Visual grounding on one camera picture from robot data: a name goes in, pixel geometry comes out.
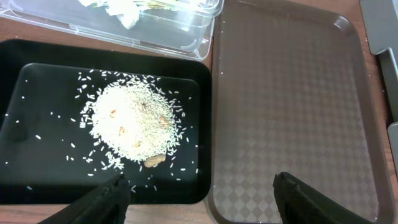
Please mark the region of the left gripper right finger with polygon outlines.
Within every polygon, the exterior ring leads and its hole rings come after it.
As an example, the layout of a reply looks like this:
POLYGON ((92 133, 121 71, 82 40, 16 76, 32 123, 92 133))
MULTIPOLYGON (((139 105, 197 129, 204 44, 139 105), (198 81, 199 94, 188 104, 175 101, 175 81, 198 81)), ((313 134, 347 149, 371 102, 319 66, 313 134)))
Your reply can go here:
POLYGON ((288 172, 275 175, 272 186, 283 224, 372 224, 288 172))

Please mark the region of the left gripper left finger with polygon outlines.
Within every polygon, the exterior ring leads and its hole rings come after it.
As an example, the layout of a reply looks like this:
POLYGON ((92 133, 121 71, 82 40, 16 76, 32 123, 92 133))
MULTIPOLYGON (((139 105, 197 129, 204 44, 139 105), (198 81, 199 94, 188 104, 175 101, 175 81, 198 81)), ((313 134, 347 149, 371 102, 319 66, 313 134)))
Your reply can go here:
POLYGON ((131 191, 119 174, 39 224, 124 223, 131 191))

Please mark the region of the pile of white rice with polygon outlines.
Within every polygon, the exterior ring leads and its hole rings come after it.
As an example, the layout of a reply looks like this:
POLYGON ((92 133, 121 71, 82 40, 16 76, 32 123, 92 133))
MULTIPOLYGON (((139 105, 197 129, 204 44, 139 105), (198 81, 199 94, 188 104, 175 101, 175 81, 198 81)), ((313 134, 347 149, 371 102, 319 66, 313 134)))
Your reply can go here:
POLYGON ((196 189, 197 93, 190 80, 26 65, 1 127, 2 192, 81 192, 117 174, 196 189))

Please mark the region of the white tissue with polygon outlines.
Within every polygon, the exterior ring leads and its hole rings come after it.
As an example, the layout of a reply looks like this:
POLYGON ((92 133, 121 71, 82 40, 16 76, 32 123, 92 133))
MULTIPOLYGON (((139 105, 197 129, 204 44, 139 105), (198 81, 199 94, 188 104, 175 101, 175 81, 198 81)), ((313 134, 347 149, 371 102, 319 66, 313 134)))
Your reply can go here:
POLYGON ((131 0, 79 0, 79 2, 85 7, 104 7, 105 11, 110 16, 116 16, 126 29, 134 27, 139 20, 139 6, 131 0))

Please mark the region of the green orange snack wrapper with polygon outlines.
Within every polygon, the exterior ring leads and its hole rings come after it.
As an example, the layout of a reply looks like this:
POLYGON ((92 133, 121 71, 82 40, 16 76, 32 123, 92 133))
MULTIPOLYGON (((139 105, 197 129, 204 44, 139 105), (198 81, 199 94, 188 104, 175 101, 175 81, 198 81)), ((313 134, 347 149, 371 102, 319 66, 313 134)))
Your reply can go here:
POLYGON ((198 0, 136 0, 134 2, 139 7, 149 9, 194 9, 203 3, 198 0))

